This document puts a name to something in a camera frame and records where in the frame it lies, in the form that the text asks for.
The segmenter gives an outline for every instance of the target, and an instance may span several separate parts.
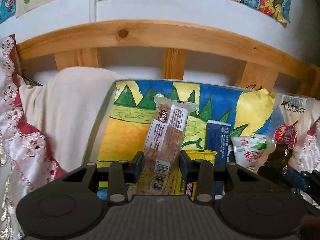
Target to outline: food package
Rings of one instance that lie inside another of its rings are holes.
[[[224,167],[227,163],[231,124],[215,120],[207,121],[206,149],[217,151],[214,166]]]
[[[255,165],[267,148],[266,134],[231,137],[236,163],[254,171]]]
[[[218,152],[210,151],[210,150],[193,150],[193,151],[191,150],[191,151],[185,151],[185,152],[186,152],[186,154],[188,154],[188,156],[190,157],[191,160],[203,159],[203,160],[211,162],[212,165],[214,165],[215,156],[218,153]],[[191,198],[192,198],[193,192],[195,192],[195,188],[196,188],[196,182],[192,182],[192,183],[193,183],[192,190],[189,189],[190,192],[192,192]],[[187,189],[186,189],[186,181],[182,178],[181,170],[179,170],[174,194],[175,195],[183,195],[183,194],[190,195],[189,192],[187,191]]]
[[[277,94],[267,131],[267,149],[257,168],[269,165],[280,175],[285,174],[289,165],[301,171],[313,102],[314,98]]]
[[[155,97],[156,111],[144,144],[144,166],[137,194],[174,193],[188,115],[194,103]]]

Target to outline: meat snack package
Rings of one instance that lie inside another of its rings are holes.
[[[236,163],[254,171],[257,161],[267,148],[266,134],[231,137],[231,141]]]
[[[302,152],[308,132],[314,98],[277,94],[267,131],[267,149],[258,163],[258,174],[268,167],[285,175],[288,166],[301,171]]]
[[[155,97],[156,111],[144,144],[144,166],[137,194],[174,193],[188,115],[197,111],[194,103]]]

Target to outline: wooden bed frame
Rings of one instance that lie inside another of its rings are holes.
[[[297,94],[320,98],[320,68],[307,65],[273,47],[232,32],[174,21],[114,20],[73,26],[17,45],[20,61],[54,54],[57,70],[100,67],[99,48],[163,47],[163,78],[182,79],[186,53],[200,51],[246,62],[235,86],[272,90],[279,72],[301,80]]]

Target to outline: wood knot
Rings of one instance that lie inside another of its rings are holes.
[[[128,36],[129,32],[126,30],[126,29],[122,29],[122,30],[119,30],[118,31],[118,36],[121,38],[121,39],[124,39]]]

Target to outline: braised chicken wing package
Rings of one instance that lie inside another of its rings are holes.
[[[302,152],[313,102],[314,98],[277,94],[267,131],[267,149],[258,162],[283,175],[288,166],[299,172],[303,170]]]
[[[188,115],[199,105],[155,97],[156,111],[144,144],[137,194],[170,195],[179,168]]]

